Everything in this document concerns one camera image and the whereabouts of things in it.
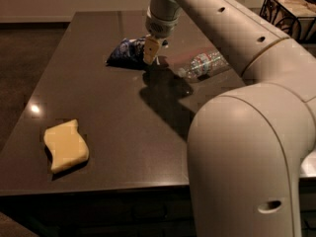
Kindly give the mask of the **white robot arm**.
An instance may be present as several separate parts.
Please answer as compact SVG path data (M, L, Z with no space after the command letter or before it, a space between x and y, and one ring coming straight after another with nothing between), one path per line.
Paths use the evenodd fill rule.
M151 0L151 63L181 12L245 87L204 104L188 135L197 237L302 237L300 166L316 142L316 60L236 0Z

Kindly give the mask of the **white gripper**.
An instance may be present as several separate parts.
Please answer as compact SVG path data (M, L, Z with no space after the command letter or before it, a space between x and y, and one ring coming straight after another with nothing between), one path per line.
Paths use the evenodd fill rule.
M145 27L151 36L145 38L143 61L151 65L161 47L158 39L166 39L178 24L180 9L164 12L158 16L151 8L147 9Z

